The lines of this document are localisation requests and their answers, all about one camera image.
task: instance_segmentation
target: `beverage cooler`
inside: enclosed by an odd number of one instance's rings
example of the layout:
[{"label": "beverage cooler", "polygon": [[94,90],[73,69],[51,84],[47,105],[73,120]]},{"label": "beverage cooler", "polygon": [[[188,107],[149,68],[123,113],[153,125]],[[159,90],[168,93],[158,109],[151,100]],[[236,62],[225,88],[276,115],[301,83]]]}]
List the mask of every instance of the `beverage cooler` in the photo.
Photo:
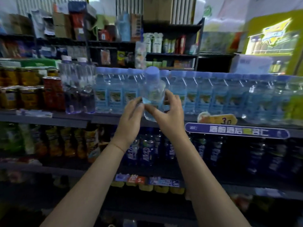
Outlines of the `beverage cooler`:
[{"label": "beverage cooler", "polygon": [[251,19],[243,53],[272,57],[270,73],[303,75],[302,16],[302,10],[294,10]]}]

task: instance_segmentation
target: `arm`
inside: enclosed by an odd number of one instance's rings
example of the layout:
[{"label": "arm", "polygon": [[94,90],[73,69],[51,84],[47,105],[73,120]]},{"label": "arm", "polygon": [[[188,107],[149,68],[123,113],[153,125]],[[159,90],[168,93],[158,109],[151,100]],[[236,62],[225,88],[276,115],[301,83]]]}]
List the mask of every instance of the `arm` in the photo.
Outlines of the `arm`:
[{"label": "arm", "polygon": [[120,161],[136,138],[143,104],[130,101],[120,118],[114,137],[79,182],[59,202],[40,227],[91,227],[94,225]]},{"label": "arm", "polygon": [[207,168],[184,130],[184,112],[179,96],[166,91],[170,111],[162,113],[151,105],[145,108],[171,141],[189,191],[199,226],[249,227],[248,221]]}]

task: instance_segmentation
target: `yellow display sign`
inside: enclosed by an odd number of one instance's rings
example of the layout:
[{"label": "yellow display sign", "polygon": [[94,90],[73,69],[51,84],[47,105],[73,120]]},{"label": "yellow display sign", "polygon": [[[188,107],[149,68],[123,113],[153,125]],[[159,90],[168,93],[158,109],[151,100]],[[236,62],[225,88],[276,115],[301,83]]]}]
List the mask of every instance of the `yellow display sign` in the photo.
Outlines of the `yellow display sign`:
[{"label": "yellow display sign", "polygon": [[285,30],[290,22],[291,18],[264,28],[262,30],[262,33],[264,34],[262,42],[267,41],[270,46],[275,45],[275,43],[284,36]]},{"label": "yellow display sign", "polygon": [[238,120],[233,114],[211,116],[208,112],[202,112],[198,116],[198,123],[236,125],[237,122]]}]

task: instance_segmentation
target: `hand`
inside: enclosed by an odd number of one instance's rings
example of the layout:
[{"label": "hand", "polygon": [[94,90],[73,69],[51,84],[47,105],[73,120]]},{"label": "hand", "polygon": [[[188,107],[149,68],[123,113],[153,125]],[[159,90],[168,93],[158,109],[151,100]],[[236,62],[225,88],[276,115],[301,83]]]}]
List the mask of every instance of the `hand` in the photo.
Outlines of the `hand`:
[{"label": "hand", "polygon": [[142,113],[144,111],[143,103],[140,103],[136,107],[140,100],[141,97],[138,97],[127,103],[114,137],[111,140],[112,143],[120,147],[124,152],[127,151],[139,133]]},{"label": "hand", "polygon": [[167,113],[163,113],[149,104],[145,105],[145,109],[155,118],[160,130],[172,142],[173,139],[187,136],[184,129],[184,111],[178,95],[166,90],[165,96],[170,104],[170,110]]}]

